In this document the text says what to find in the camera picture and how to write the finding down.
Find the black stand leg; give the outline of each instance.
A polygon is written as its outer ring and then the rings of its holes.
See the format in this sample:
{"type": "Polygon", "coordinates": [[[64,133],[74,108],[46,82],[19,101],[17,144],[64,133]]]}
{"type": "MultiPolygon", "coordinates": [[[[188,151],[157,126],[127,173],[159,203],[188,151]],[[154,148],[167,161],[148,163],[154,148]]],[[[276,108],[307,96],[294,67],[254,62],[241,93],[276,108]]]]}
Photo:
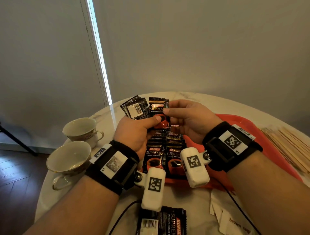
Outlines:
{"type": "Polygon", "coordinates": [[[33,156],[37,156],[38,154],[31,150],[28,146],[26,146],[23,142],[21,142],[19,139],[17,139],[14,135],[12,135],[10,132],[8,132],[6,129],[4,129],[2,126],[0,126],[0,132],[3,132],[8,137],[10,137],[12,140],[14,140],[16,143],[18,143],[20,146],[22,146],[24,149],[26,149],[29,153],[31,153],[33,156]]]}

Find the teacup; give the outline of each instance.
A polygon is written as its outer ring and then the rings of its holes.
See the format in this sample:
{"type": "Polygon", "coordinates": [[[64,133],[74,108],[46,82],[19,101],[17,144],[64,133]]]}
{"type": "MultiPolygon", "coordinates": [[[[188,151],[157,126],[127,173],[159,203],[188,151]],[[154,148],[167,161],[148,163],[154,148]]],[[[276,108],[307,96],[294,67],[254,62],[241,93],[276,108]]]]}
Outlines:
{"type": "Polygon", "coordinates": [[[104,133],[96,130],[96,120],[88,117],[79,118],[67,123],[62,129],[62,133],[71,141],[85,141],[91,148],[96,147],[99,140],[104,137],[104,133]]]}
{"type": "Polygon", "coordinates": [[[53,189],[61,190],[76,183],[78,177],[90,165],[91,147],[84,141],[74,141],[56,149],[46,160],[50,171],[61,173],[53,180],[53,189]],[[63,178],[61,186],[57,182],[63,178]]]}

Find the forearm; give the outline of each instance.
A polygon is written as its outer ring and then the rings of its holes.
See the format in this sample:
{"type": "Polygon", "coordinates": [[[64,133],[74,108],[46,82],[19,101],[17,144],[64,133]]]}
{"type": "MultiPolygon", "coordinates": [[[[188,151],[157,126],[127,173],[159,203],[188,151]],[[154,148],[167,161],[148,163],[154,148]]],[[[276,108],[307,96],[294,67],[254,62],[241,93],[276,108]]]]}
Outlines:
{"type": "Polygon", "coordinates": [[[228,173],[262,234],[306,234],[310,188],[256,151],[228,173]]]}
{"type": "Polygon", "coordinates": [[[105,234],[119,196],[83,176],[28,234],[105,234]]]}

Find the dark hardwood floor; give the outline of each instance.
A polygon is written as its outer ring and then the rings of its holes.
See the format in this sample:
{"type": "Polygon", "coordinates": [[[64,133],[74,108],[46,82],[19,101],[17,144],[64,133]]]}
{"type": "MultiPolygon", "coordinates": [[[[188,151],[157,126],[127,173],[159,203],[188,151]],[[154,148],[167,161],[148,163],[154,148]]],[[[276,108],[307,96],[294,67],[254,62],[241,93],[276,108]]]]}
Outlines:
{"type": "Polygon", "coordinates": [[[47,154],[0,150],[0,234],[23,234],[34,222],[47,154]]]}

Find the red tray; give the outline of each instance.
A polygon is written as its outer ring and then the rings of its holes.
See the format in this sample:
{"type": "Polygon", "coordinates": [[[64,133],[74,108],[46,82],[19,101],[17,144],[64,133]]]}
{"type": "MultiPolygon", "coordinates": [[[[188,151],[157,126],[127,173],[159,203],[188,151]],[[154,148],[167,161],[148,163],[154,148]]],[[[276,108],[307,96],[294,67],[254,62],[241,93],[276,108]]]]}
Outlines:
{"type": "MultiPolygon", "coordinates": [[[[249,121],[246,118],[230,115],[230,114],[217,114],[219,118],[223,121],[228,122],[229,124],[237,124],[247,132],[251,133],[256,137],[255,141],[258,142],[264,149],[263,153],[266,157],[268,157],[273,163],[281,167],[291,176],[295,177],[296,179],[302,182],[301,177],[296,172],[296,170],[285,160],[285,158],[281,155],[281,153],[276,149],[276,147],[268,140],[268,138],[258,129],[254,123],[249,121]]],[[[198,152],[203,152],[205,149],[203,145],[194,143],[188,136],[184,135],[184,139],[186,141],[187,147],[195,147],[198,149],[198,152]]],[[[206,169],[209,173],[210,177],[214,177],[218,179],[229,191],[234,191],[232,183],[227,178],[227,175],[224,171],[214,171],[208,165],[206,169]]],[[[177,186],[189,187],[187,180],[176,180],[176,179],[167,179],[165,180],[166,184],[176,184],[177,186]]],[[[216,188],[219,190],[223,190],[221,185],[214,179],[210,179],[210,182],[203,186],[204,188],[216,188]]]]}

